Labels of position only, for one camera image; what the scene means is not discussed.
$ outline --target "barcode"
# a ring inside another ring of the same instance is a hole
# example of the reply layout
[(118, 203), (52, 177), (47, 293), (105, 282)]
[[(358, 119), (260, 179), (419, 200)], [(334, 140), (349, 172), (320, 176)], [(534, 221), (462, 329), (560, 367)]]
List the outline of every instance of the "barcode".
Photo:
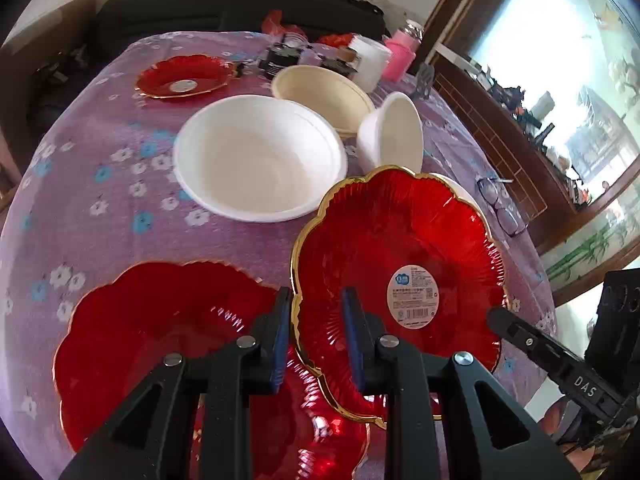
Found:
[(412, 308), (406, 311), (407, 319), (421, 319), (423, 317), (429, 317), (428, 308)]

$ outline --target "eyeglasses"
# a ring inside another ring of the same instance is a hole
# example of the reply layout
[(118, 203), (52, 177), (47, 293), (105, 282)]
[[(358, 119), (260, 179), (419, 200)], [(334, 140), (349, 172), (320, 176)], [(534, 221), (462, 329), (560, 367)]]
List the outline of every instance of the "eyeglasses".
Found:
[(486, 202), (494, 209), (495, 216), (498, 219), (498, 224), (502, 230), (507, 233), (511, 238), (522, 234), (527, 230), (527, 225), (522, 226), (522, 222), (518, 221), (518, 219), (507, 209), (505, 206), (499, 205), (498, 200), (500, 200), (500, 190), (495, 185), (496, 182), (501, 182), (503, 184), (510, 184), (513, 180), (508, 178), (492, 178), (485, 177), (478, 180), (478, 189), (480, 190), (480, 194), (482, 198), (486, 200)]

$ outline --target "table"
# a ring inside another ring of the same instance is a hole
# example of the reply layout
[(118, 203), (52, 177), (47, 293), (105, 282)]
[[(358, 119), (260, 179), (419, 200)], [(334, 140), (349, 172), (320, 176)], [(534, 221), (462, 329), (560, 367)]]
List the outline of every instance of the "table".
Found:
[[(270, 95), (270, 83), (250, 66), (241, 79), (198, 98), (169, 103), (133, 90), (137, 74), (167, 57), (255, 59), (268, 42), (250, 32), (172, 32), (137, 41), (84, 89), (38, 147), (0, 237), (0, 416), (44, 480), (57, 478), (72, 456), (51, 366), (84, 294), (145, 260), (223, 260), (271, 285), (289, 285), (292, 245), (309, 216), (275, 224), (221, 218), (181, 191), (172, 173), (172, 143), (190, 115), (223, 97)], [(313, 57), (308, 52), (305, 59)], [(413, 87), (411, 76), (383, 82), (372, 99), (379, 106), (389, 92)], [(422, 170), (450, 176), (474, 196), (502, 245), (514, 309), (555, 333), (551, 291), (529, 236), (508, 238), (476, 188), (478, 178), (495, 171), (436, 92), (415, 103), (424, 125)], [(361, 174), (353, 139), (346, 151), (349, 175)], [(523, 404), (545, 378), (509, 345), (495, 375)], [(358, 476), (382, 478), (381, 449), (372, 447)]]

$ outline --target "red plastic bag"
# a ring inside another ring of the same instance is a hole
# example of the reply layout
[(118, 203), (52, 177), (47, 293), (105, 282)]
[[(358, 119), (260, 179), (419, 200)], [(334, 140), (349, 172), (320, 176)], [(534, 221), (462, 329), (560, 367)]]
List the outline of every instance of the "red plastic bag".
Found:
[(338, 48), (340, 46), (349, 46), (352, 39), (352, 32), (350, 32), (349, 34), (330, 34), (328, 36), (323, 36), (322, 38), (320, 38), (318, 40), (318, 43)]
[(305, 40), (306, 34), (297, 25), (282, 25), (282, 11), (270, 10), (267, 17), (262, 21), (262, 33), (269, 34), (270, 36), (282, 36), (285, 32), (294, 32), (303, 36)]

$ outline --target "pink thermos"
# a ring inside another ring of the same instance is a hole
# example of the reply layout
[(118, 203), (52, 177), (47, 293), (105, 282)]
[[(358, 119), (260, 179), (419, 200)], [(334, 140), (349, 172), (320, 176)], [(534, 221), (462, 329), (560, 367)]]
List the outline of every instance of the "pink thermos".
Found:
[(392, 38), (385, 41), (386, 47), (391, 50), (391, 58), (382, 73), (382, 77), (389, 81), (398, 82), (415, 59), (415, 51), (422, 41), (424, 28), (420, 23), (406, 20), (404, 27), (396, 30)]

